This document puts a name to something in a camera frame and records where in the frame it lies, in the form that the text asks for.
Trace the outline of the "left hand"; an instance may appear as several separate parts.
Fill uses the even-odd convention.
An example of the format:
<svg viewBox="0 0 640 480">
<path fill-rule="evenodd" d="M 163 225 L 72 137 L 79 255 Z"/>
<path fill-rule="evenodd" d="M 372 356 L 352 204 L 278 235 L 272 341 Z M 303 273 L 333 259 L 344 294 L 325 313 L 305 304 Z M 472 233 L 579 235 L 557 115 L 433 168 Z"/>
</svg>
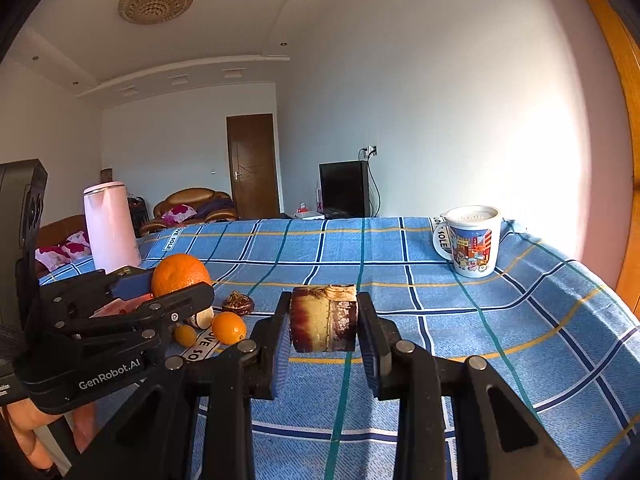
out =
<svg viewBox="0 0 640 480">
<path fill-rule="evenodd" d="M 18 445 L 32 466 L 40 470 L 50 469 L 54 461 L 37 437 L 36 430 L 52 424 L 61 418 L 61 415 L 43 413 L 29 399 L 2 406 L 1 415 L 9 423 Z M 98 432 L 96 404 L 88 403 L 76 408 L 73 410 L 72 419 L 74 441 L 78 451 L 83 453 Z"/>
</svg>

